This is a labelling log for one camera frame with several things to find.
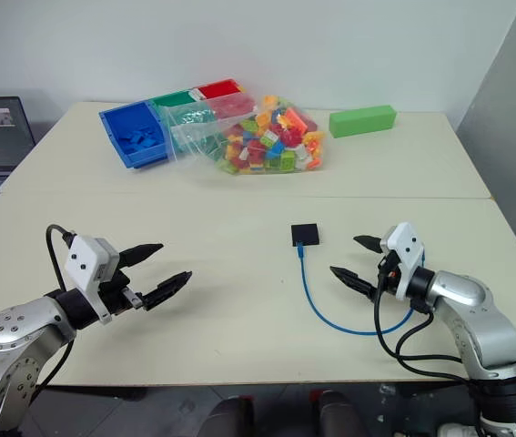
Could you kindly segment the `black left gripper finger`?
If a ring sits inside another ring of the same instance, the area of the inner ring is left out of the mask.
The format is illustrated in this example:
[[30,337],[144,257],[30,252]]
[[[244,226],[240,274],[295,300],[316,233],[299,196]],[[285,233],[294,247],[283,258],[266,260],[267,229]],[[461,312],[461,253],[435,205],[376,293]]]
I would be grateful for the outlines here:
[[133,267],[164,248],[162,243],[140,244],[119,253],[119,269]]
[[143,308],[146,311],[152,310],[175,296],[186,286],[192,275],[192,271],[183,271],[159,283],[154,290],[142,296]]

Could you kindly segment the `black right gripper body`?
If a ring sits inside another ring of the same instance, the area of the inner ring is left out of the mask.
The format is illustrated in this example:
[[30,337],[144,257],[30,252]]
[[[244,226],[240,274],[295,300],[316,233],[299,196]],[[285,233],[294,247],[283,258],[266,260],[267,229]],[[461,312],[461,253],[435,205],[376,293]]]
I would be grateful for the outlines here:
[[400,284],[400,257],[395,250],[391,249],[381,259],[378,265],[377,299],[383,293],[396,295]]

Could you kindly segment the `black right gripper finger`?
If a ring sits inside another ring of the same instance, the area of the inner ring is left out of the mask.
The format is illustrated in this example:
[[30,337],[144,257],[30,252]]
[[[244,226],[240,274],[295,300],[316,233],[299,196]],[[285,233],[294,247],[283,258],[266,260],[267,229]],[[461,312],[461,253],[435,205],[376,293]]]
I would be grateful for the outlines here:
[[370,235],[358,235],[353,238],[354,241],[359,243],[365,249],[368,249],[374,253],[381,254],[381,238]]
[[369,300],[375,299],[377,288],[371,283],[362,279],[357,273],[336,266],[330,266],[329,269],[334,274],[334,276],[349,289],[355,290]]

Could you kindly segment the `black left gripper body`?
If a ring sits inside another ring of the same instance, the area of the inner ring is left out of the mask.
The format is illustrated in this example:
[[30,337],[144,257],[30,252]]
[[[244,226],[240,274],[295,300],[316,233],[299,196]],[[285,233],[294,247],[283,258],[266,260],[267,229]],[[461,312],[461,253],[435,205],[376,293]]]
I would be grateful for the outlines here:
[[117,269],[112,278],[100,283],[100,298],[111,315],[117,316],[126,310],[138,310],[144,306],[140,293],[135,293],[128,285],[129,277]]

